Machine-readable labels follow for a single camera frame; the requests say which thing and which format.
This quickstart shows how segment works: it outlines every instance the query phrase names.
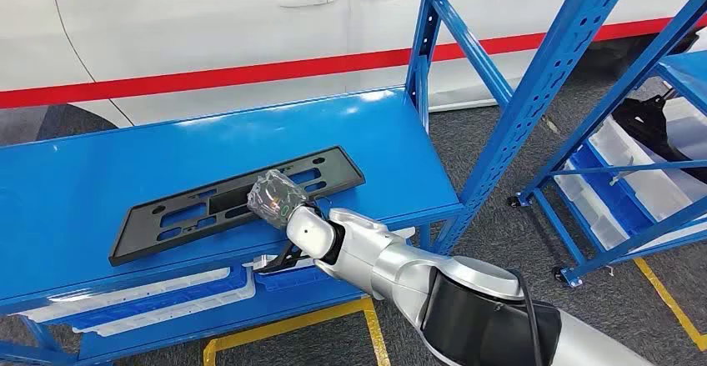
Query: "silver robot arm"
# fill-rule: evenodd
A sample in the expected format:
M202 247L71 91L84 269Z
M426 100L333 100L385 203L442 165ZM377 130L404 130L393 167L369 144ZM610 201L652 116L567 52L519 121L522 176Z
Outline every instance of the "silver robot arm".
M443 363L534 364L531 352L519 350L529 346L528 315L519 281L509 271L412 247L384 224L341 208L331 209L327 221L310 207L298 207L287 235L325 273L395 303ZM562 310L534 307L544 364L651 365ZM514 353L524 361L518 363Z

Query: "white car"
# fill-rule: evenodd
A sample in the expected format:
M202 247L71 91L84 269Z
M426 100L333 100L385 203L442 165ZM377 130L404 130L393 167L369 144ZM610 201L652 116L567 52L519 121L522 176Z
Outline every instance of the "white car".
M598 38L657 33L686 1L620 0ZM450 2L514 86L563 0ZM0 14L10 20L0 28L0 91L77 84L26 94L32 103L100 98L75 105L124 127L399 84L418 6L419 0L0 0ZM493 104L453 42L443 27L430 75L432 110ZM0 92L0 103L23 104L24 93Z

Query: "blue shelving unit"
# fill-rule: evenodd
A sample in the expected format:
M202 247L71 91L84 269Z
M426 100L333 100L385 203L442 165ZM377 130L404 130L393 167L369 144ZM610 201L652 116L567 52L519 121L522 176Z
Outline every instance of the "blue shelving unit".
M0 215L6 222L0 268L13 271L3 281L0 313L278 253L283 232L253 222L116 268L107 260L123 215L135 203L333 145L343 147L366 177L365 184L332 195L333 205L393 230L422 226L421 245L449 253L617 1L565 0L515 90L448 0L421 0L408 75L399 88L0 148ZM459 195L427 135L427 77L442 22L503 109ZM446 222L432 241L429 223L439 220ZM268 290L256 278L254 298L238 303L109 337L86 333L73 354L62 353L45 326L25 319L39 347L0 343L0 359L106 363L362 294L331 278L272 283L280 289L271 284Z
M579 128L535 176L534 180L518 194L518 203L524 206L530 204L531 198L536 199L537 204L548 216L549 221L574 258L576 264L573 267L558 270L572 287L580 285L582 283L581 277L586 273L609 263L624 261L707 238L706 228L705 231L642 248L647 243L668 233L701 225L705 221L701 217L707 213L707 198L699 199L667 218L657 221L646 211L643 204L636 198L636 193L622 179L621 175L621 173L640 170L703 168L707 166L707 161L610 165L597 154L591 142L588 141L589 136L624 101L629 92L654 74L661 76L702 113L707 113L707 51L668 56L670 50L693 28L705 10L707 10L707 0L689 0L631 65L626 74L599 101L597 107L579 125ZM568 160L572 162L575 169L564 169L565 162ZM579 175L584 181L590 183L602 203L607 205L615 219L621 224L628 237L625 237L621 243L606 248L589 227L576 204L568 198L562 189L558 189L560 197L579 222L584 234L594 245L596 255L590 259L585 258L542 192L542 189L549 184L557 188L554 177L561 175ZM609 186L609 181L612 179L617 180L617 183Z

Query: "caster wheel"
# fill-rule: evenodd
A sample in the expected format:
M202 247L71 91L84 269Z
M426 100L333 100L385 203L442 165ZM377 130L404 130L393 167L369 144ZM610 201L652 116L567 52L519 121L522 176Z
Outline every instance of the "caster wheel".
M553 267L553 269L552 269L553 277L555 280L557 280L557 281L561 282L563 285L569 287L569 282L567 281L567 278L565 278L564 275L562 274L562 269L563 269L562 266Z
M520 208L520 200L515 195L512 197L508 197L508 199L506 199L506 203L511 208Z

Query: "red stripe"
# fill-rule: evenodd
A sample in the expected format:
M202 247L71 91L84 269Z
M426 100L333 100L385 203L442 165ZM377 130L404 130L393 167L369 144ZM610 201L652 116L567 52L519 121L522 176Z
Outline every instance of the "red stripe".
M597 32L595 41L633 37L657 33L670 18L657 18L641 22L618 23L603 26ZM698 26L707 25L707 15ZM481 45L488 54L507 53L535 49L543 41L544 33L517 35L513 37L482 39ZM69 84L55 87L27 88L0 92L0 108L21 108L25 106L53 105L68 102L91 101L95 99L136 97L155 93L173 93L201 88L226 87L248 83L261 83L288 78L319 76L324 74L356 72L375 68L389 68L408 63L410 49L394 49L372 53L356 53L294 60L290 62L258 64L237 68L220 68L199 72L166 74L140 78L97 83ZM464 54L456 43L438 45L434 51L434 61L463 58Z

